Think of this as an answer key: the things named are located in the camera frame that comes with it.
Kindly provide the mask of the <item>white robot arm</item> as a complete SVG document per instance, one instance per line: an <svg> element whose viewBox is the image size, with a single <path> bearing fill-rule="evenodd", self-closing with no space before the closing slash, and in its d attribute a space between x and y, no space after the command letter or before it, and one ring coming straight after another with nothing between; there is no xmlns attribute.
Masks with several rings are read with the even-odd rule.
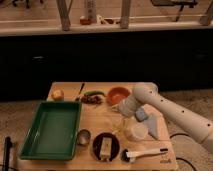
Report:
<svg viewBox="0 0 213 171"><path fill-rule="evenodd" d="M118 110L123 116L131 117L145 104L157 109L213 154L213 121L164 98L152 82L134 84L131 94L119 102Z"/></svg>

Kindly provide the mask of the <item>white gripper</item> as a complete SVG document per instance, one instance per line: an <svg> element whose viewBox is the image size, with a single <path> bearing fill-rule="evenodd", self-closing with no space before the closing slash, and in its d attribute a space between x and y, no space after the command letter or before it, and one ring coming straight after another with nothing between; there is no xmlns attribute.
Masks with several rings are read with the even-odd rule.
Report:
<svg viewBox="0 0 213 171"><path fill-rule="evenodd" d="M125 117L131 117L140 108L141 103L138 102L133 95L121 100L118 104L119 112Z"/></svg>

